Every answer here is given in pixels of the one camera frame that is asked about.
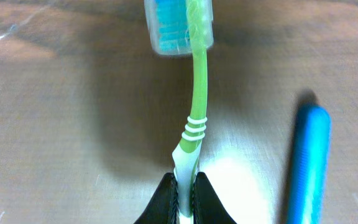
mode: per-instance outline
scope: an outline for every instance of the blue pen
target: blue pen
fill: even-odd
[[[287,224],[317,224],[323,202],[331,119],[317,105],[300,108],[295,127]]]

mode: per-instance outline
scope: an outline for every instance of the wooden table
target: wooden table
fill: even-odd
[[[200,170],[238,223],[285,213],[296,104],[333,121],[323,223],[358,223],[358,0],[214,1]],[[190,112],[140,0],[0,0],[0,223],[132,223]]]

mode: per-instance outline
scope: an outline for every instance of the toothbrush handle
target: toothbrush handle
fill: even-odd
[[[295,127],[287,224],[319,223],[331,119],[316,105],[300,108]]]

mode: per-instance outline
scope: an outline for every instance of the wood grain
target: wood grain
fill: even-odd
[[[280,223],[312,90],[333,120],[322,223],[358,223],[358,1],[213,4],[200,170],[238,223]],[[191,59],[152,52],[140,0],[0,0],[0,35],[23,21],[0,41],[1,223],[132,223],[173,168]]]

